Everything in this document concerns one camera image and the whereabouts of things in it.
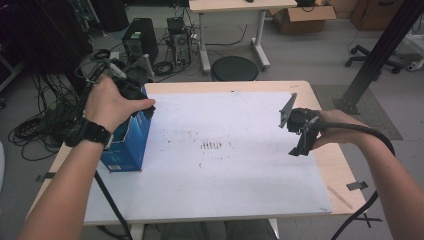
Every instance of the black wristwatch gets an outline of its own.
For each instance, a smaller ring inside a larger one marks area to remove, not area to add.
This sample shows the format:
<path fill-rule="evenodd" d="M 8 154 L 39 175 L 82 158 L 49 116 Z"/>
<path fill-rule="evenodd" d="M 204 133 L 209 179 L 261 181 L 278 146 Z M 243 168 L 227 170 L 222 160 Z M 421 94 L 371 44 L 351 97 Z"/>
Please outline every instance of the black wristwatch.
<path fill-rule="evenodd" d="M 69 130 L 65 140 L 65 144 L 69 147 L 75 147 L 82 140 L 102 143 L 105 149 L 110 147 L 113 135 L 106 128 L 94 122 L 88 121 L 86 118 L 80 118 L 75 125 Z"/>

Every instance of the black stool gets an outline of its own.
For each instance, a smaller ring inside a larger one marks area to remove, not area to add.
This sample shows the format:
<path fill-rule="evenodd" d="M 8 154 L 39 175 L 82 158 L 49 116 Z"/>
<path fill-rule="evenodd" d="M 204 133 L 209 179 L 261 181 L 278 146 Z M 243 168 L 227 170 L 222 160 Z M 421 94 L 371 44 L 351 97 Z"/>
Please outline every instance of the black stool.
<path fill-rule="evenodd" d="M 362 47 L 361 45 L 356 45 L 356 47 L 354 47 L 350 50 L 350 53 L 355 54 L 358 51 L 363 53 L 365 56 L 350 57 L 349 60 L 347 60 L 347 62 L 345 63 L 346 67 L 349 67 L 350 65 L 352 65 L 353 61 L 365 61 L 365 60 L 367 60 L 368 56 L 371 54 L 371 52 L 368 49 Z M 397 63 L 397 62 L 393 62 L 391 60 L 387 60 L 384 64 L 386 64 L 387 66 L 393 67 L 392 68 L 393 74 L 400 73 L 400 70 L 402 70 L 402 68 L 403 68 L 402 64 Z"/>
<path fill-rule="evenodd" d="M 215 81 L 254 81 L 258 75 L 256 64 L 238 56 L 220 58 L 211 68 L 211 77 Z"/>

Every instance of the metal stand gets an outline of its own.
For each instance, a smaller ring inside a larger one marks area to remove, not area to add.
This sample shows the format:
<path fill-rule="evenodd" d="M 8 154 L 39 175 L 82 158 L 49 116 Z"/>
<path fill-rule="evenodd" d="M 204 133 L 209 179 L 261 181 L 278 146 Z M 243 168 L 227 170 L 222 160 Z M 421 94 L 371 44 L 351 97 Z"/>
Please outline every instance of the metal stand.
<path fill-rule="evenodd" d="M 337 109 L 354 114 L 356 104 L 371 82 L 378 77 L 384 63 L 424 11 L 424 1 L 405 1 L 378 40 L 343 97 L 334 100 Z"/>
<path fill-rule="evenodd" d="M 252 44 L 255 47 L 256 53 L 258 53 L 259 59 L 261 60 L 262 71 L 265 71 L 266 68 L 269 68 L 271 64 L 268 61 L 268 58 L 265 55 L 264 50 L 261 46 L 262 40 L 262 31 L 264 29 L 264 21 L 265 21 L 265 10 L 261 10 L 259 12 L 258 17 L 258 29 L 256 31 L 256 38 L 252 38 Z"/>

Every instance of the table leg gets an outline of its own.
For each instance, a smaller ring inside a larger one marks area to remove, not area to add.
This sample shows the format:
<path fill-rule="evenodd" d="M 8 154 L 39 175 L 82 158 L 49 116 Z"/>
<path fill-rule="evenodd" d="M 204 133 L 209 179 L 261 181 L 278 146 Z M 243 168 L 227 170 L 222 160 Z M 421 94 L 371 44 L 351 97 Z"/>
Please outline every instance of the table leg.
<path fill-rule="evenodd" d="M 206 51 L 204 16 L 204 13 L 199 13 L 200 60 L 202 61 L 203 74 L 208 74 L 211 71 L 211 65 L 209 63 L 208 52 Z"/>
<path fill-rule="evenodd" d="M 262 49 L 262 46 L 261 46 L 262 30 L 264 28 L 265 14 L 266 14 L 265 10 L 261 10 L 259 12 L 258 29 L 256 31 L 256 38 L 252 38 L 252 44 L 255 47 L 255 50 L 259 55 L 259 59 L 261 60 L 263 71 L 266 68 L 269 68 L 271 66 L 271 64 L 269 63 L 268 58 L 266 57 L 265 52 L 264 52 L 264 50 Z"/>
<path fill-rule="evenodd" d="M 144 234 L 144 224 L 136 223 L 131 225 L 131 236 L 134 240 L 142 240 Z"/>

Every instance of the box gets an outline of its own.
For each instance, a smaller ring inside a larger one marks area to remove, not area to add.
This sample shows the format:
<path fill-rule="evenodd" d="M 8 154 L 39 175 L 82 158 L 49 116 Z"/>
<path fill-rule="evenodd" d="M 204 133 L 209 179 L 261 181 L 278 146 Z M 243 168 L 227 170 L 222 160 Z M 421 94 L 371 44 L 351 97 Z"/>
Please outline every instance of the box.
<path fill-rule="evenodd" d="M 337 19 L 350 19 L 359 0 L 328 0 L 334 7 Z"/>
<path fill-rule="evenodd" d="M 351 22 L 361 31 L 383 31 L 403 4 L 403 0 L 359 0 Z"/>
<path fill-rule="evenodd" d="M 325 21 L 331 19 L 336 19 L 333 6 L 315 6 L 283 9 L 272 21 L 280 33 L 291 34 L 321 32 Z"/>
<path fill-rule="evenodd" d="M 109 171 L 141 171 L 150 123 L 140 111 L 115 130 L 110 148 L 100 157 Z"/>

